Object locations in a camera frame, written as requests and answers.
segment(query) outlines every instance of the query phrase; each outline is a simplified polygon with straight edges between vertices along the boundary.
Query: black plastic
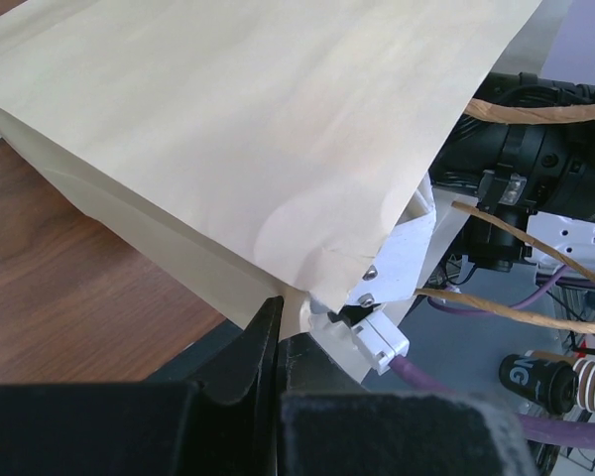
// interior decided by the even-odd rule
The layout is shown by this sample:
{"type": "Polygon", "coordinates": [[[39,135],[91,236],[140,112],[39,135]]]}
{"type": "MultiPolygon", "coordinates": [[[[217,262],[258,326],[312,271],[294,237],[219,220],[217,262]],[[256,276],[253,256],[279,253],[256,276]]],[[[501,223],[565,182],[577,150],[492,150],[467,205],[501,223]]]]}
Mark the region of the black plastic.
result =
{"type": "Polygon", "coordinates": [[[541,405],[552,415],[566,414],[575,405],[578,378],[567,362],[512,354],[505,357],[498,375],[506,389],[541,405]]]}
{"type": "MultiPolygon", "coordinates": [[[[506,106],[569,106],[594,103],[595,86],[491,73],[475,97],[506,106]]],[[[430,167],[430,177],[436,187],[478,197],[484,211],[520,221],[521,229],[538,211],[595,223],[595,121],[506,125],[463,115],[430,167]],[[481,190],[486,171],[494,173],[493,182],[481,190]],[[509,213],[499,201],[512,174],[527,183],[509,213]]],[[[468,226],[450,253],[469,255],[480,268],[496,271],[509,271],[527,256],[529,250],[507,232],[492,231],[475,219],[468,226]]]]}

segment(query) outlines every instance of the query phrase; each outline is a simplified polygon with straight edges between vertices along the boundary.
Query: white connector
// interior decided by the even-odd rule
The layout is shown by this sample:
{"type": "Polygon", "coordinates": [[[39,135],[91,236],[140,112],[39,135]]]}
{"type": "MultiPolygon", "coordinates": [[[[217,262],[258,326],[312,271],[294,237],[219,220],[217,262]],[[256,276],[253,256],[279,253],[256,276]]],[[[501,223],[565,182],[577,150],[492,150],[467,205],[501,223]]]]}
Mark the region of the white connector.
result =
{"type": "Polygon", "coordinates": [[[379,375],[397,355],[408,354],[410,341],[382,310],[376,310],[351,328],[353,342],[379,375]]]}

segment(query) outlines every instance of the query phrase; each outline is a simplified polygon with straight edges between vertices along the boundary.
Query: wire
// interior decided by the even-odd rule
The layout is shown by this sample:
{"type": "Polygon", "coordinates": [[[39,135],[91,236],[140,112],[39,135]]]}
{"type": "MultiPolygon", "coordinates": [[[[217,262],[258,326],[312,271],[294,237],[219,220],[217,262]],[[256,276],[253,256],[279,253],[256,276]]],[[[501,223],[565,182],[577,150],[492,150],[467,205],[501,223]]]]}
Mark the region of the wire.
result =
{"type": "MultiPolygon", "coordinates": [[[[555,272],[555,274],[553,274],[548,279],[548,281],[546,283],[544,283],[542,286],[540,286],[539,289],[535,293],[533,293],[529,297],[524,298],[520,302],[516,302],[515,304],[510,305],[510,308],[511,309],[522,309],[522,308],[527,307],[530,304],[533,304],[538,299],[540,299],[540,297],[542,297],[542,295],[544,295],[545,293],[549,293],[549,290],[555,285],[557,280],[559,280],[562,277],[562,275],[564,275],[564,273],[566,273],[567,270],[568,270],[568,267],[566,265],[562,266],[559,270],[557,270],[555,272]]],[[[471,316],[476,316],[476,317],[484,316],[484,315],[494,315],[493,312],[488,312],[486,310],[461,309],[459,307],[452,307],[449,305],[441,304],[440,302],[438,302],[437,300],[435,300],[432,297],[430,297],[427,300],[427,303],[429,305],[431,305],[432,307],[434,307],[435,309],[441,310],[443,312],[449,312],[450,314],[471,315],[471,316]]]]}
{"type": "Polygon", "coordinates": [[[584,458],[586,461],[588,461],[589,463],[593,464],[595,461],[592,460],[591,458],[589,458],[588,456],[586,456],[584,453],[582,453],[582,450],[579,448],[575,448],[577,449],[577,452],[582,456],[582,458],[584,458]]]}
{"type": "Polygon", "coordinates": [[[474,273],[476,273],[476,270],[478,270],[478,266],[477,265],[472,266],[472,269],[469,270],[469,273],[467,273],[467,276],[465,277],[465,279],[463,281],[461,281],[460,283],[454,283],[449,278],[447,278],[447,282],[450,283],[451,285],[463,286],[463,285],[469,283],[469,280],[471,280],[474,277],[474,273]]]}
{"type": "MultiPolygon", "coordinates": [[[[427,375],[401,355],[391,361],[390,368],[404,382],[417,389],[453,393],[451,389],[427,375]]],[[[523,426],[525,436],[531,441],[595,450],[595,423],[547,419],[520,414],[516,414],[516,417],[523,426]]]]}
{"type": "Polygon", "coordinates": [[[501,230],[505,230],[510,235],[513,235],[514,237],[518,238],[520,241],[528,245],[532,245],[537,250],[542,251],[551,258],[554,258],[557,261],[569,266],[570,268],[573,268],[587,280],[590,280],[593,283],[595,283],[594,272],[592,272],[588,268],[583,267],[569,256],[562,255],[555,248],[552,248],[551,246],[548,246],[546,243],[539,241],[537,238],[530,235],[529,233],[526,233],[523,230],[520,230],[515,226],[512,226],[509,223],[504,222],[497,216],[485,213],[484,211],[481,211],[478,208],[468,205],[466,203],[461,203],[460,201],[452,201],[452,207],[456,208],[457,210],[464,211],[465,213],[469,213],[470,215],[475,216],[476,218],[480,218],[483,221],[491,223],[492,225],[500,228],[501,230]]]}
{"type": "Polygon", "coordinates": [[[586,319],[583,318],[581,315],[579,315],[577,312],[575,312],[566,302],[564,302],[562,299],[560,299],[559,297],[557,297],[556,295],[554,295],[551,291],[547,291],[546,292],[549,296],[551,296],[551,298],[557,302],[559,305],[561,305],[562,307],[564,307],[564,309],[566,309],[566,311],[571,314],[573,317],[575,317],[577,320],[581,320],[582,322],[586,322],[586,319]]]}

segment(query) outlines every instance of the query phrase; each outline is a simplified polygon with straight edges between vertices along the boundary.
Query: tan strap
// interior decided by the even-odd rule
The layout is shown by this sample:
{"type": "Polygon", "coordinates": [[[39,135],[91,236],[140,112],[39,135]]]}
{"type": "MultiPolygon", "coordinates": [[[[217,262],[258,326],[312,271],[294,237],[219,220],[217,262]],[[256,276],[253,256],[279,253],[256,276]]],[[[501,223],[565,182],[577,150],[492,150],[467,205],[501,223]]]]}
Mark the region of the tan strap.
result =
{"type": "Polygon", "coordinates": [[[595,104],[562,107],[507,107],[471,99],[465,114],[501,124],[571,124],[595,121],[595,104]]]}
{"type": "Polygon", "coordinates": [[[498,304],[490,300],[482,299],[472,295],[463,295],[461,293],[452,293],[450,291],[429,290],[423,288],[416,290],[416,295],[428,296],[430,298],[446,299],[461,304],[470,305],[478,309],[486,310],[518,322],[539,325],[541,327],[550,327],[552,329],[572,330],[582,334],[595,334],[595,322],[576,322],[572,320],[558,320],[546,315],[530,312],[526,310],[516,310],[506,305],[498,304]]]}

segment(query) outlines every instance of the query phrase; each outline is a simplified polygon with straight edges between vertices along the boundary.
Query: wooden table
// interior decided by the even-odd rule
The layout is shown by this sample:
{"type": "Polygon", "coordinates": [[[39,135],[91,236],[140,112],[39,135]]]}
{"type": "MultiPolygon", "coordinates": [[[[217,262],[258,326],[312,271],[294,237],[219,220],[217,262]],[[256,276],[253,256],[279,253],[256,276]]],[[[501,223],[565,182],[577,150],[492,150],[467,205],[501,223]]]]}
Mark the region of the wooden table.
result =
{"type": "Polygon", "coordinates": [[[222,320],[0,140],[0,382],[140,380],[222,320]]]}

